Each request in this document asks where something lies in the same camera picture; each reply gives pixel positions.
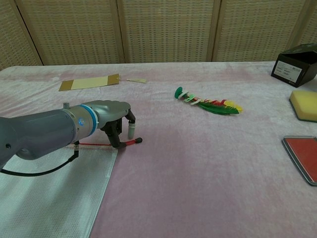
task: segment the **white towel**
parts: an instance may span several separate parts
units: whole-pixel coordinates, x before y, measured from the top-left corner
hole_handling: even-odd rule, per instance
[[[16,156],[4,169],[37,173],[52,169],[73,154],[73,147],[33,161]],[[1,238],[85,238],[93,227],[117,150],[80,145],[79,157],[48,175],[0,174]]]

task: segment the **green feather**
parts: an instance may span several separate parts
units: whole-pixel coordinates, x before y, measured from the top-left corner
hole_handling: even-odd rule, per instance
[[[220,115],[227,114],[239,114],[239,111],[236,108],[228,107],[228,106],[215,106],[210,103],[197,103],[199,107],[202,109]]]
[[[183,93],[183,88],[179,87],[175,91],[174,97],[177,99],[179,95]],[[185,94],[182,96],[182,98],[188,98],[188,95]],[[226,105],[223,106],[216,106],[211,103],[204,103],[204,102],[199,102],[197,103],[197,106],[201,107],[202,109],[210,112],[210,113],[215,113],[219,115],[229,115],[229,114],[239,114],[239,111],[234,108],[234,107],[229,107]]]

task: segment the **feather toy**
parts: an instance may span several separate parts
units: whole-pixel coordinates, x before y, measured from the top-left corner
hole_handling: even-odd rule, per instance
[[[240,114],[242,112],[242,107],[235,104],[233,101],[228,100],[210,100],[201,99],[194,94],[189,94],[188,91],[183,92],[183,88],[179,87],[175,91],[175,98],[183,100],[185,103],[190,103],[190,105],[197,105],[202,109],[219,115],[229,115],[229,114]]]

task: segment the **white label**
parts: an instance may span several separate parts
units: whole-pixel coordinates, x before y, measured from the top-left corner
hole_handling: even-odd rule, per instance
[[[296,83],[301,71],[301,68],[292,66],[282,61],[278,61],[274,73],[278,76],[288,79],[289,81],[292,81],[293,83]]]

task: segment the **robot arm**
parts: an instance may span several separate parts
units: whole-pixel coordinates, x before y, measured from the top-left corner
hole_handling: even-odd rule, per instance
[[[133,137],[135,117],[126,102],[92,101],[63,109],[16,118],[0,118],[0,169],[13,156],[34,160],[85,138],[96,129],[109,137],[113,147],[120,142],[122,118],[129,120],[129,138]]]

